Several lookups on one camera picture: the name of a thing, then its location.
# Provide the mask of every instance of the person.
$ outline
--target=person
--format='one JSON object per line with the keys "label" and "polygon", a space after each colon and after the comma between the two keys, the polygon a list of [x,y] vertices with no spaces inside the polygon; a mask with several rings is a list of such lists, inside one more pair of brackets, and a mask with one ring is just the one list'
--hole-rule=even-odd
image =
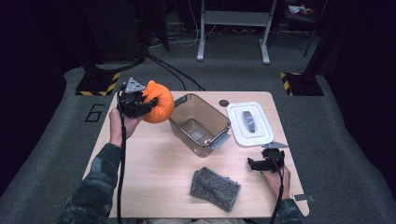
{"label": "person", "polygon": [[[107,223],[113,205],[114,188],[118,183],[118,169],[121,160],[122,132],[120,113],[117,108],[111,109],[110,139],[96,155],[91,164],[91,170],[81,180],[71,199],[66,203],[59,215],[57,223]],[[132,136],[144,116],[131,119],[125,117],[124,126],[127,139]],[[304,216],[293,199],[289,197],[290,171],[284,167],[284,192],[279,208],[281,223],[305,223]],[[262,172],[269,187],[277,197],[280,179],[278,173]],[[244,224],[244,219],[148,219],[146,223],[230,223]]]}

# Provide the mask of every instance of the white lid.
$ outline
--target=white lid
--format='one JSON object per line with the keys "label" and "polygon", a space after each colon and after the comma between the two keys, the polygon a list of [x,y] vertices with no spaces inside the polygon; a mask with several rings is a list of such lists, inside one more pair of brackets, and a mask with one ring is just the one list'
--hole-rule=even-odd
{"label": "white lid", "polygon": [[229,104],[227,114],[238,144],[253,147],[274,141],[271,126],[258,103]]}

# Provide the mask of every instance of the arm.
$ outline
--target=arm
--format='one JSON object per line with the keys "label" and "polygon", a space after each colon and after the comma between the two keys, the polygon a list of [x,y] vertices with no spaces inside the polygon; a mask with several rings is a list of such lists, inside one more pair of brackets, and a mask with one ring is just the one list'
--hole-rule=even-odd
{"label": "arm", "polygon": [[[113,206],[114,188],[118,182],[121,157],[121,122],[118,109],[110,117],[110,141],[92,161],[91,170],[76,188],[59,216],[58,223],[106,223]],[[144,117],[125,117],[126,137],[129,138]]]}
{"label": "arm", "polygon": [[[305,224],[305,217],[301,213],[299,207],[296,202],[290,198],[289,190],[290,190],[290,171],[287,167],[281,168],[283,171],[283,194],[282,194],[282,202],[279,207],[279,218],[280,223],[282,224]],[[280,187],[280,178],[278,173],[271,173],[269,171],[264,171],[262,174],[267,179],[268,185],[271,191],[278,197],[279,187]]]}

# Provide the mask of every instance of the white metal stand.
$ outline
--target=white metal stand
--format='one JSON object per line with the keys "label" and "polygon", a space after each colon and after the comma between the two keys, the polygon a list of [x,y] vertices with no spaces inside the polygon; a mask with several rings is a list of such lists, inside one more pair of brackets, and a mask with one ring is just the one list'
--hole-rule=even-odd
{"label": "white metal stand", "polygon": [[201,39],[198,48],[197,60],[202,61],[205,54],[205,25],[221,24],[221,25],[243,25],[243,26],[262,26],[265,27],[264,35],[260,39],[259,44],[262,50],[262,62],[270,63],[268,50],[266,46],[268,34],[271,28],[271,22],[274,17],[276,1],[273,0],[269,12],[235,12],[235,11],[213,11],[205,10],[205,0],[201,5]]}

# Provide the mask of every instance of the hand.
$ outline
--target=hand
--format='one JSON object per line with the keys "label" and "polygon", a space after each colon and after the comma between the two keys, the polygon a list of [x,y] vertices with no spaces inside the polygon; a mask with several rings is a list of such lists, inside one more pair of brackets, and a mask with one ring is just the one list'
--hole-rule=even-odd
{"label": "hand", "polygon": [[[122,131],[121,131],[121,120],[120,120],[120,112],[117,108],[111,109],[108,114],[110,118],[110,141],[109,143],[114,144],[118,147],[121,147],[122,144]],[[129,117],[124,118],[124,125],[126,129],[126,139],[132,136],[134,130],[136,129],[139,122],[145,116],[140,116],[135,119],[131,119]]]}
{"label": "hand", "polygon": [[[280,168],[280,173],[283,175],[283,199],[289,199],[289,190],[290,190],[290,171],[284,166]],[[276,197],[279,195],[279,187],[280,187],[280,176],[278,172],[272,173],[271,171],[262,171],[262,174],[267,179],[268,185],[271,191],[275,194]]]}

